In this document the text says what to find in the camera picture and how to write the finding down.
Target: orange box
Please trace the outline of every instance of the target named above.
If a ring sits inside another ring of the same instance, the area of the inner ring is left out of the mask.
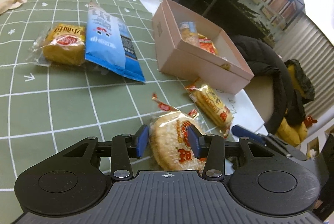
[[[195,22],[197,32],[213,41],[218,55],[183,41],[178,28],[183,21]],[[231,94],[237,94],[254,77],[225,31],[199,14],[164,0],[152,22],[161,72],[189,81],[200,77],[213,88]]]

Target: screw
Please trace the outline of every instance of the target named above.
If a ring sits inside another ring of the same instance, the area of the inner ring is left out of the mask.
[[[217,169],[210,169],[205,173],[208,177],[211,178],[218,178],[222,175],[222,172]]]
[[[128,170],[119,169],[114,172],[114,176],[117,178],[126,178],[130,175],[130,172]]]

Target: blue snack bag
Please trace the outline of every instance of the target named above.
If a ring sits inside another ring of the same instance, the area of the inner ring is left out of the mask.
[[[90,3],[85,59],[118,75],[145,82],[126,24]]]

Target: black jacket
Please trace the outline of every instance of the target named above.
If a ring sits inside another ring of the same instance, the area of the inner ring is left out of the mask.
[[[253,71],[254,76],[271,75],[273,77],[274,111],[264,126],[269,133],[275,134],[286,110],[291,106],[294,95],[288,70],[275,51],[264,42],[243,35],[230,38]]]

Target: white arrow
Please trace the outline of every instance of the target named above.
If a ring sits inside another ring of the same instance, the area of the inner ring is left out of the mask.
[[[30,80],[34,80],[35,79],[35,77],[34,77],[34,75],[32,75],[32,73],[30,73],[30,76],[24,76],[25,78],[27,78],[25,81],[30,81]]]

